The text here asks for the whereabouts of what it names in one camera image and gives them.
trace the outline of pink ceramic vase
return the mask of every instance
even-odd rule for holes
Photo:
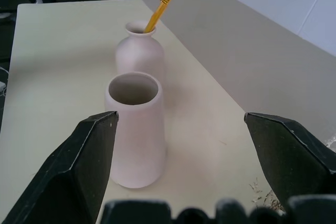
[[[110,177],[127,188],[150,185],[166,160],[160,83],[146,73],[121,74],[106,89],[105,109],[119,115]]]
[[[118,74],[144,72],[163,84],[165,75],[163,47],[152,38],[156,28],[150,33],[143,33],[147,23],[135,21],[126,24],[129,37],[118,44],[115,53]]]

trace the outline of table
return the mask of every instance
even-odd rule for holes
[[[144,2],[155,10],[160,0]],[[238,0],[173,0],[161,20],[245,111],[336,139],[335,56]]]
[[[104,111],[124,25],[151,14],[142,0],[19,6],[0,134],[0,220],[77,123]],[[166,53],[166,170],[137,190],[110,180],[104,202],[159,198],[173,216],[187,206],[213,216],[219,199],[233,197],[250,210],[270,187],[245,112],[162,23],[154,38]]]

